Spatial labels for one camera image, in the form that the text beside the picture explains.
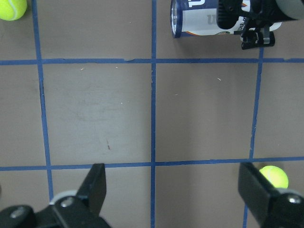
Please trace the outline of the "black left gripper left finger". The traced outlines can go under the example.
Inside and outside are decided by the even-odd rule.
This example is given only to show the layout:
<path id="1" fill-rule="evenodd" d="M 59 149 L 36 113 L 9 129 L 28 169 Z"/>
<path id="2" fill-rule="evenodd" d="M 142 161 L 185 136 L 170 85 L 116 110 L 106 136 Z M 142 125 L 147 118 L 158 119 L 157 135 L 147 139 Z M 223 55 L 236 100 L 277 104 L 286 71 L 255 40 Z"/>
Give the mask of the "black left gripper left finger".
<path id="1" fill-rule="evenodd" d="M 103 163 L 92 165 L 78 189 L 76 197 L 88 207 L 90 212 L 99 216 L 106 197 L 106 175 Z"/>

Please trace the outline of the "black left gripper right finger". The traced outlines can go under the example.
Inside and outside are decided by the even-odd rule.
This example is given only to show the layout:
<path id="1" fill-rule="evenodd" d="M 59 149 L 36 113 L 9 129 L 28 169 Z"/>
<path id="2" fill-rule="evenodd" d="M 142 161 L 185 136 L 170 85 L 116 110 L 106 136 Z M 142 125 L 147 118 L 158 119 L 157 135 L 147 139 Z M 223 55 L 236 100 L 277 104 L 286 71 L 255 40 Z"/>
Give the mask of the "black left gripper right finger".
<path id="1" fill-rule="evenodd" d="M 257 223 L 282 223 L 282 194 L 250 162 L 239 166 L 238 192 Z"/>

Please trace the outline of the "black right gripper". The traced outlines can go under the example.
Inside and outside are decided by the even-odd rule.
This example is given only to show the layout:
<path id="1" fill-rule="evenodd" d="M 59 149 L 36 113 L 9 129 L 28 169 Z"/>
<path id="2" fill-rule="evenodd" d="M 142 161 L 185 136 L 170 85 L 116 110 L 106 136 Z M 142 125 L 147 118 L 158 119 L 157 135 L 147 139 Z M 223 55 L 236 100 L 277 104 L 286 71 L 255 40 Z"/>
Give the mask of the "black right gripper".
<path id="1" fill-rule="evenodd" d="M 239 17 L 271 24 L 302 19 L 302 2 L 300 0 L 251 0 L 249 11 L 242 8 L 241 0 L 219 0 L 217 6 L 217 25 L 221 29 L 234 27 Z M 273 47 L 274 33 L 270 27 L 246 30 L 241 34 L 242 50 Z"/>

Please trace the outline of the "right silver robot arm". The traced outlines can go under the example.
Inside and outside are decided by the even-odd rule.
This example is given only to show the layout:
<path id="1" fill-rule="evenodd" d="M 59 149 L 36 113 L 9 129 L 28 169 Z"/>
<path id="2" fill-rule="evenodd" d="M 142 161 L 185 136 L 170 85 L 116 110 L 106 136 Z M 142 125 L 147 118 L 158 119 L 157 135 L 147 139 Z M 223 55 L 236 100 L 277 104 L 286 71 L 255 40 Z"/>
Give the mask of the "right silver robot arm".
<path id="1" fill-rule="evenodd" d="M 278 22 L 301 20 L 304 18 L 302 0 L 251 0 L 249 11 L 242 8 L 241 0 L 219 0 L 217 6 L 217 25 L 221 29 L 231 29 L 239 17 L 244 19 L 240 35 L 243 50 L 275 45 L 274 33 L 270 27 Z"/>

